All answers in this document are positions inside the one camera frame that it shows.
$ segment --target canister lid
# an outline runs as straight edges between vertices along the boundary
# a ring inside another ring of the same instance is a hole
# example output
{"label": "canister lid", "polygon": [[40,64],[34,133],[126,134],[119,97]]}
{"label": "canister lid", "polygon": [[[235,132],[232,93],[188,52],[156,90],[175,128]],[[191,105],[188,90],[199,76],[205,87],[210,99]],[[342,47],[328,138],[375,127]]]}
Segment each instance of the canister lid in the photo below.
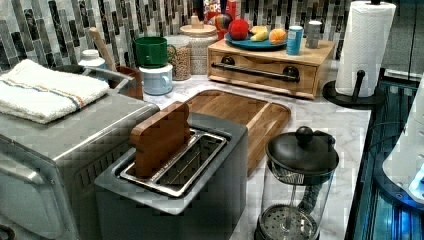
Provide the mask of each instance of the canister lid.
{"label": "canister lid", "polygon": [[180,28],[181,33],[187,36],[210,36],[216,34],[216,27],[212,25],[203,25],[203,28],[192,28],[191,25],[185,25]]}
{"label": "canister lid", "polygon": [[139,70],[143,73],[163,73],[163,72],[169,72],[172,70],[172,64],[167,63],[165,67],[161,68],[143,68],[139,67]]}
{"label": "canister lid", "polygon": [[322,24],[322,22],[320,22],[320,21],[316,21],[316,20],[312,20],[312,21],[309,21],[309,24],[310,24],[310,25],[321,25],[321,24]]}
{"label": "canister lid", "polygon": [[84,51],[82,51],[81,56],[84,59],[96,59],[96,58],[100,57],[99,51],[97,51],[96,49],[84,50]]}
{"label": "canister lid", "polygon": [[299,30],[302,30],[303,29],[303,27],[302,26],[290,26],[289,27],[289,30],[296,30],[296,31],[299,31]]}
{"label": "canister lid", "polygon": [[265,150],[274,165],[305,176],[320,176],[334,171],[339,163],[334,142],[331,135],[303,126],[274,137]]}

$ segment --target banana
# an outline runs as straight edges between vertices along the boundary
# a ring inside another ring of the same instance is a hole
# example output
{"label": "banana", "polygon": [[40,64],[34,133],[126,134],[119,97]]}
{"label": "banana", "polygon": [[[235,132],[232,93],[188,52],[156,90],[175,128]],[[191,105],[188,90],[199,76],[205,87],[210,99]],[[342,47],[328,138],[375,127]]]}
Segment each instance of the banana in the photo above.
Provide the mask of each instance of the banana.
{"label": "banana", "polygon": [[253,35],[250,38],[250,40],[254,42],[262,42],[262,41],[265,41],[267,38],[268,38],[268,31],[262,31]]}
{"label": "banana", "polygon": [[254,26],[254,27],[252,27],[252,29],[250,29],[250,32],[253,35],[256,35],[257,33],[263,32],[263,31],[268,31],[266,26]]}

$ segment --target white countertop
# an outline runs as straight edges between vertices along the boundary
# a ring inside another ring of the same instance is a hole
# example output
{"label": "white countertop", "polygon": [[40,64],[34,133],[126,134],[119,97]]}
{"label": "white countertop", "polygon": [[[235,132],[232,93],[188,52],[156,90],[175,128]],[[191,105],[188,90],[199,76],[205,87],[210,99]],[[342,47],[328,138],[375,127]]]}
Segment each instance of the white countertop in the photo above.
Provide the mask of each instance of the white countertop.
{"label": "white countertop", "polygon": [[[332,75],[334,74],[330,74],[330,80],[335,79]],[[283,104],[291,109],[291,120],[283,132],[294,132],[298,127],[306,125],[314,131],[327,132],[336,139],[335,150],[339,154],[340,162],[333,177],[321,221],[320,239],[344,239],[371,112],[343,108],[328,102],[321,96],[313,101],[295,99],[213,82],[204,75],[195,75],[186,81],[174,81],[173,90],[170,93],[162,96],[144,94],[144,100],[155,103],[163,109],[174,101],[184,102],[207,89],[219,89]],[[231,240],[253,240],[253,232],[261,212],[264,170],[265,156],[248,178],[246,209]]]}

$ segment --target paper towel roll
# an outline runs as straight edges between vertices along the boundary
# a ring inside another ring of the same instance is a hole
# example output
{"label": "paper towel roll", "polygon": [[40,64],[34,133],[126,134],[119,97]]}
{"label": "paper towel roll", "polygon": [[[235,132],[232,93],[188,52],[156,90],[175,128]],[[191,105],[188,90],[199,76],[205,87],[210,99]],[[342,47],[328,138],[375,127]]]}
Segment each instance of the paper towel roll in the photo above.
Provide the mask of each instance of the paper towel roll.
{"label": "paper towel roll", "polygon": [[336,91],[343,95],[353,95],[359,70],[365,71],[359,97],[371,96],[377,85],[396,6],[370,3],[355,1],[350,5],[336,79]]}

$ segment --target fruit bowl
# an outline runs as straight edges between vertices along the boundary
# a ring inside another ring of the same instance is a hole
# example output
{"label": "fruit bowl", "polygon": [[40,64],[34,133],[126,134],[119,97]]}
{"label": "fruit bowl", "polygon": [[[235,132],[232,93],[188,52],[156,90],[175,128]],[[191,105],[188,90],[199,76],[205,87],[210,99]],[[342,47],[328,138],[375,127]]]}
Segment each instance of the fruit bowl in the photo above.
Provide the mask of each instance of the fruit bowl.
{"label": "fruit bowl", "polygon": [[227,42],[231,43],[235,47],[239,47],[245,50],[278,50],[286,46],[287,40],[280,44],[271,44],[269,42],[269,39],[261,42],[255,42],[251,41],[250,37],[252,37],[252,34],[248,34],[247,38],[245,40],[233,40],[230,36],[230,34],[226,33],[224,38]]}

